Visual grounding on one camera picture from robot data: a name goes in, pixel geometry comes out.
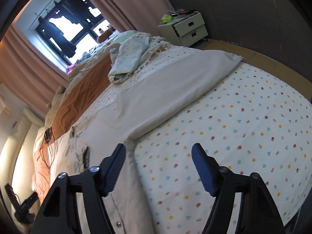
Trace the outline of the dark clothes hanging at window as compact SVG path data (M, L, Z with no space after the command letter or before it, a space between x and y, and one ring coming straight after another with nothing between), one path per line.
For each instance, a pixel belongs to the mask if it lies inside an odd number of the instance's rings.
M70 59L78 40L101 19L90 0L54 0L47 14L38 17L36 32L61 58Z

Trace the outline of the cream padded headboard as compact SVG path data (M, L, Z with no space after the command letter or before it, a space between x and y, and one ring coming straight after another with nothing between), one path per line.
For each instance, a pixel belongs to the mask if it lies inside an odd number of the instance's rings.
M1 152L1 192L3 203L10 215L14 209L4 189L9 184L20 201L33 192L33 149L36 136L44 122L31 110L24 108L21 119L14 127Z

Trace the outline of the dotted white bed sheet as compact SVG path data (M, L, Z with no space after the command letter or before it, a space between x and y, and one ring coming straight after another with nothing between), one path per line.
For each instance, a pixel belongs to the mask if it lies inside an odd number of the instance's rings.
M273 75L240 62L137 140L134 160L154 233L201 233L205 226L214 198L192 161L195 143L234 173L260 174L284 224L311 190L311 103Z

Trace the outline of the beige plush bear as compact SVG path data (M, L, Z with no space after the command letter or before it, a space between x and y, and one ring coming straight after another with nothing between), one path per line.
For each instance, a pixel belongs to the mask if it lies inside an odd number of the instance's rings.
M50 103L46 104L46 108L51 109L54 105L61 101L61 98L65 92L66 88L63 85L59 85L55 91L54 97Z

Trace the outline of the orange-brown blanket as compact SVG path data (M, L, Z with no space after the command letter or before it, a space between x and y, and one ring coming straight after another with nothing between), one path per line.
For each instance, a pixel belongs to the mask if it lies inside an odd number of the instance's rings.
M52 129L48 143L40 137L38 147L34 149L34 174L32 182L39 201L43 202L50 188L50 160L48 150L52 143L68 132L71 126L82 116L90 105L110 85L108 73L111 70L111 58L105 53L94 63L87 63L73 78L65 92L57 97L45 117L45 130Z

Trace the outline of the left pink curtain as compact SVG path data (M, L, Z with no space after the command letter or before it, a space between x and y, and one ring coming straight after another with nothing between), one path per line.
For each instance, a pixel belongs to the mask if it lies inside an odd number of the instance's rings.
M67 75L11 25L1 40L1 81L37 112L47 113L57 88L68 86Z

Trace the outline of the pink curtain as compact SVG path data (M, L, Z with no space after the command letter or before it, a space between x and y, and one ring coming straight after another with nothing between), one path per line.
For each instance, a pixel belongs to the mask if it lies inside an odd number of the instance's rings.
M1 81L37 112L47 113L57 88L68 86L67 75L11 25L1 40Z
M169 0L90 0L118 31L159 35L161 18L174 8Z

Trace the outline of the crumpled pale fringed cloth pile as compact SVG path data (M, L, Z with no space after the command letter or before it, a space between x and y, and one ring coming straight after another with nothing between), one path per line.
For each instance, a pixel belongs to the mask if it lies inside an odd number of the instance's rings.
M154 54L172 47L163 37L137 32L128 37L119 47L109 50L112 68L108 79L112 84L123 83L150 62Z

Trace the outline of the brown plush toy at window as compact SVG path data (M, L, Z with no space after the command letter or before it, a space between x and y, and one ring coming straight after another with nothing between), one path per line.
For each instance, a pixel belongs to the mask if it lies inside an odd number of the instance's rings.
M115 28L111 24L109 24L107 26L107 30L104 31L102 28L100 28L99 32L100 36L97 37L96 41L97 43L102 43L106 41L115 32Z

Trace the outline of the white two-drawer nightstand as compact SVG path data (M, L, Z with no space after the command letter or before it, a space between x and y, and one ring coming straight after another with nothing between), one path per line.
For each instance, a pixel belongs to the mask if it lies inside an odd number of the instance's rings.
M177 46L190 47L201 39L208 39L204 19L198 11L179 16L157 28L162 37Z

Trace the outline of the green item on nightstand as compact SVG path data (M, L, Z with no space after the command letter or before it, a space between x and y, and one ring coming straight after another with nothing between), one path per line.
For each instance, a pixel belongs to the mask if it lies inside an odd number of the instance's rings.
M168 14L164 14L164 16L161 18L161 24L166 24L172 21L172 16Z

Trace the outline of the right pink curtain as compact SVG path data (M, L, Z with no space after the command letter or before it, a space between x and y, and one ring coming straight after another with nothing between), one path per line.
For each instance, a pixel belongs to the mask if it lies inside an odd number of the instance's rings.
M118 31L159 35L161 18L174 8L169 0L90 0Z

